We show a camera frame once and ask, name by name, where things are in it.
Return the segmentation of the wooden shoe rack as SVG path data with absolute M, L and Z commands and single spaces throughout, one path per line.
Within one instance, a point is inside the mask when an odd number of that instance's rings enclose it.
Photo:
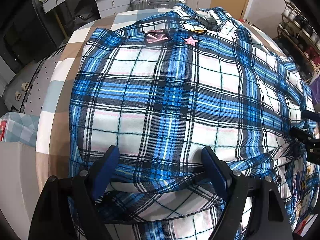
M 310 85 L 319 77 L 319 35 L 292 1 L 283 1 L 285 8 L 273 40 Z

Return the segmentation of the checkered bed sheet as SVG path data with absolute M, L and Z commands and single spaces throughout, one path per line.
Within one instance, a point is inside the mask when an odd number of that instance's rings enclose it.
M 58 178 L 62 178 L 69 174 L 69 102 L 73 83 L 80 67 L 82 49 L 95 29 L 107 28 L 109 30 L 111 27 L 114 30 L 121 29 L 116 27 L 116 21 L 118 24 L 122 24 L 123 28 L 126 28 L 129 26 L 129 20 L 133 21 L 131 14 L 136 16 L 137 21 L 133 23 L 135 24 L 148 17 L 155 19 L 156 16 L 162 16 L 162 14 L 166 14 L 167 12 L 178 12 L 180 15 L 186 15 L 190 10 L 193 11 L 187 6 L 176 5 L 173 9 L 166 12 L 165 9 L 151 9 L 140 12 L 128 12 L 128 14 L 122 13 L 118 16 L 96 20 L 74 32 L 71 36 L 71 41 L 68 42 L 54 69 L 40 114 L 35 157 L 37 182 L 40 191 L 43 189 L 45 181 L 49 176 L 56 175 Z M 220 7 L 199 9 L 196 13 L 199 15 L 199 21 L 202 18 L 211 24 L 215 20 L 219 25 L 231 18 L 231 15 Z M 235 21 L 233 23 L 234 27 L 238 24 L 238 26 L 242 26 L 249 33 L 250 43 L 255 45 L 257 50 L 266 51 L 267 54 L 271 55 L 272 50 L 266 47 L 265 44 L 268 43 L 268 46 L 271 44 L 276 45 L 270 41 L 270 38 L 265 33 L 257 28 L 253 31 L 251 30 L 252 27 L 247 27 L 247 25 L 240 23 L 234 18 L 233 21 Z M 285 163 L 285 159 L 281 155 L 283 154 L 284 147 L 279 147 L 279 150 L 262 153 L 258 157 L 253 158 L 252 161 L 236 161 L 235 164 L 237 166 L 235 168 L 247 172 L 248 176 L 266 174 L 268 171 L 276 170 L 276 168 L 283 166 Z

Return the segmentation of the checkered pillow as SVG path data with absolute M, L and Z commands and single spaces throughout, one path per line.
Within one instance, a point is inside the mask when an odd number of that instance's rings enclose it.
M 36 145 L 39 116 L 8 112 L 1 117 L 1 141 Z

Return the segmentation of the blue white plaid shirt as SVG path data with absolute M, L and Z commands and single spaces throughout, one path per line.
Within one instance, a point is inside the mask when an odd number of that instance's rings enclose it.
M 245 176 L 270 176 L 292 230 L 319 199 L 319 166 L 289 135 L 313 111 L 291 58 L 266 48 L 220 7 L 166 13 L 85 44 L 69 104 L 69 173 L 107 149 L 119 162 L 96 205 L 112 239 L 207 239 L 225 206 L 201 151 Z

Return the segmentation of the purple plastic bag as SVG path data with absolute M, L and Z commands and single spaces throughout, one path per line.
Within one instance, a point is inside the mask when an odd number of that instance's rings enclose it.
M 317 105 L 320 101 L 320 79 L 319 77 L 309 86 L 312 94 L 312 103 Z

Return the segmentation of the silver ribbed suitcase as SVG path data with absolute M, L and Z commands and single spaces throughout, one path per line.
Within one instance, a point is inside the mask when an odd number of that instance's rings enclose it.
M 186 0 L 132 0 L 131 10 L 166 8 L 172 9 L 176 4 L 185 4 Z

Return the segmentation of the grey dotted floor mat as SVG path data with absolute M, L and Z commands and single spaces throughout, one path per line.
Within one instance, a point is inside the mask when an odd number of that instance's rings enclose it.
M 6 87 L 3 99 L 10 112 L 40 116 L 47 89 L 64 46 L 39 62 L 25 66 Z

